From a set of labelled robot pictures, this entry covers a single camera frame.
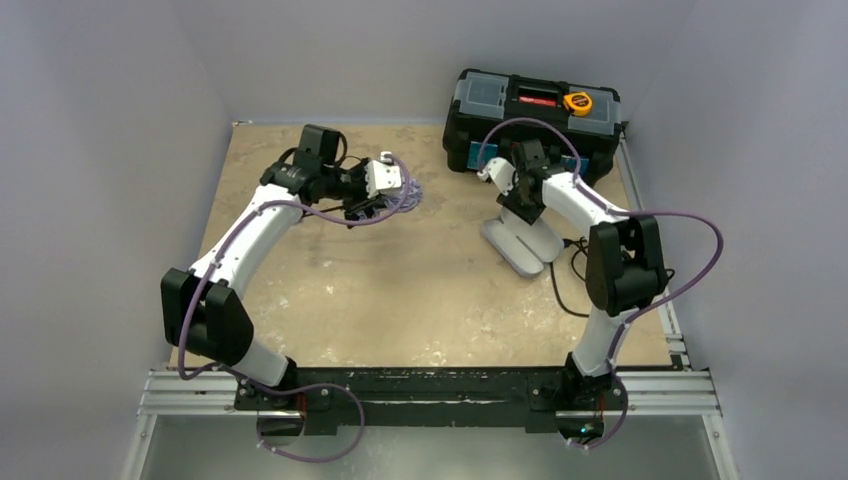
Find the lavender umbrella case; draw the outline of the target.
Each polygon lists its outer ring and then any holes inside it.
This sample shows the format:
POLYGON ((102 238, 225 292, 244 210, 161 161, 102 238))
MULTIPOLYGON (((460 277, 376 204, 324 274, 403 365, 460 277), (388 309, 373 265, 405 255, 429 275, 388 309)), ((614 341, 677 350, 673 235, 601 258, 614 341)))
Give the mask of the lavender umbrella case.
POLYGON ((542 217, 531 223, 502 207, 481 226, 484 238, 524 278, 535 278, 564 250, 563 238, 542 217))

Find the lavender folding umbrella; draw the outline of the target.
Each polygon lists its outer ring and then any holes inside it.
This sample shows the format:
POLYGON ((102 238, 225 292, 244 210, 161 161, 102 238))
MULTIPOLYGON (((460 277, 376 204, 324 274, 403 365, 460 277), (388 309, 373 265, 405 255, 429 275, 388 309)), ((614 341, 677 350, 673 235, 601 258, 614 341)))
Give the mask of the lavender folding umbrella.
POLYGON ((423 201, 423 187, 416 180, 404 180, 397 189, 383 191, 375 196, 343 206, 343 218, 351 222, 349 228, 374 225, 396 214, 410 213, 423 201))

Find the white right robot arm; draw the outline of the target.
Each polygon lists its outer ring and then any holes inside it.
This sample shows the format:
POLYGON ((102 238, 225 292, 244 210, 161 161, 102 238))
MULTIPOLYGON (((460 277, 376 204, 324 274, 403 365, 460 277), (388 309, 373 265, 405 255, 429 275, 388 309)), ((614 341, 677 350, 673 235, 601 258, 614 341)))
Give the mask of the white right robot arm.
POLYGON ((592 303, 586 328, 570 356, 584 378, 609 374, 631 315, 646 310, 668 284, 658 222, 618 209, 577 170, 554 165, 537 140, 513 147, 480 172, 499 191, 501 211, 483 224, 486 239, 525 277, 558 258, 563 239, 543 219, 552 210, 587 240, 585 287, 592 303))

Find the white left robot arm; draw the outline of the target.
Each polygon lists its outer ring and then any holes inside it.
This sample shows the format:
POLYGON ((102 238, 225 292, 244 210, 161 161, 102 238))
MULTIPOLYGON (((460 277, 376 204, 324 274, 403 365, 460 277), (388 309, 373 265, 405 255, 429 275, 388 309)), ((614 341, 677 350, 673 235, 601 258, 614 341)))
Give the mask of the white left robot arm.
POLYGON ((375 222, 383 195, 373 175, 388 168, 395 187, 397 166, 385 156, 345 166, 346 153, 340 131, 304 126, 298 145, 263 171, 247 207, 223 237, 190 267, 164 274, 164 334, 180 366, 192 353, 268 387, 295 386, 294 361, 262 343, 242 299, 272 248, 304 216, 319 215, 314 206, 320 201, 340 202, 345 213, 338 221, 349 228, 375 222))

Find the black plastic toolbox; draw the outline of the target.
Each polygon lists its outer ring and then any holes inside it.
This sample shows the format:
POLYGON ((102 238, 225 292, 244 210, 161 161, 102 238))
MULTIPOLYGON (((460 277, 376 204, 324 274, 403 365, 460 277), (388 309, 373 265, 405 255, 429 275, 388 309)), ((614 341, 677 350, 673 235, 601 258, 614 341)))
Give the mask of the black plastic toolbox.
POLYGON ((620 96, 612 88, 469 68, 458 77, 442 146, 449 169, 460 173, 478 171, 496 156, 509 158, 513 146, 528 140, 540 141, 547 155, 560 155, 573 170, 564 135, 581 158, 581 178, 593 186, 612 170, 622 131, 620 96), (593 100, 585 117, 563 106, 564 95, 581 91, 593 100))

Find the yellow tape measure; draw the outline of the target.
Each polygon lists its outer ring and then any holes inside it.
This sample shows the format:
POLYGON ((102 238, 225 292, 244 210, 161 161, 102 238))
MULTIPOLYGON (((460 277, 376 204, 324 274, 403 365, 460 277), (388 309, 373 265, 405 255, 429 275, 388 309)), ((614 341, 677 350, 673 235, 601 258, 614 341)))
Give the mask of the yellow tape measure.
POLYGON ((593 109, 593 100, 587 92, 572 92, 563 96, 563 106, 572 115, 585 117, 593 109))

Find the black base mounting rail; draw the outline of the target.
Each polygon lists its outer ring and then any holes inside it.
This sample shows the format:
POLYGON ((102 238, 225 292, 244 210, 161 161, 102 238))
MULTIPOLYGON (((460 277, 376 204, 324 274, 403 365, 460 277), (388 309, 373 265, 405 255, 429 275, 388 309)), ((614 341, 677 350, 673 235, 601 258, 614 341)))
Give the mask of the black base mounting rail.
POLYGON ((302 414, 308 435, 365 424, 519 428, 595 439, 605 419, 625 403, 620 379, 582 380, 566 366, 299 367, 293 384, 272 393, 240 381, 234 407, 261 416, 302 414))

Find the aluminium frame rail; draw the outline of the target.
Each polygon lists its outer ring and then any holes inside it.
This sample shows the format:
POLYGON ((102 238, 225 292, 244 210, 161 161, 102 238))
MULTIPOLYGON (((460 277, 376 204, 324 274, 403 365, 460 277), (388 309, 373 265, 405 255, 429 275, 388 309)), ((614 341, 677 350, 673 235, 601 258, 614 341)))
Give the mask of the aluminium frame rail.
MULTIPOLYGON (((347 229, 317 217, 301 219, 272 248, 242 299, 262 343, 299 367, 572 367, 570 356, 588 322, 564 313, 552 288, 586 309, 583 283, 559 256, 557 270, 519 276, 483 238, 480 227, 499 212, 496 189, 445 165, 438 125, 346 125, 352 157, 390 151, 423 187, 410 213, 347 229)), ((203 241, 205 255, 247 207, 260 173, 298 144, 295 126, 234 129, 203 241)), ((302 414, 238 411, 236 388, 246 380, 190 353, 185 364, 148 376, 135 444, 124 474, 132 479, 397 479, 464 478, 441 466, 439 453, 479 454, 488 479, 525 479, 522 463, 564 458, 564 472, 586 478, 598 461, 620 454, 627 478, 648 477, 645 461, 683 471, 696 449, 696 473, 716 472, 714 432, 720 413, 711 375, 670 365, 620 362, 626 403, 595 439, 519 428, 341 426, 308 435, 302 414)))

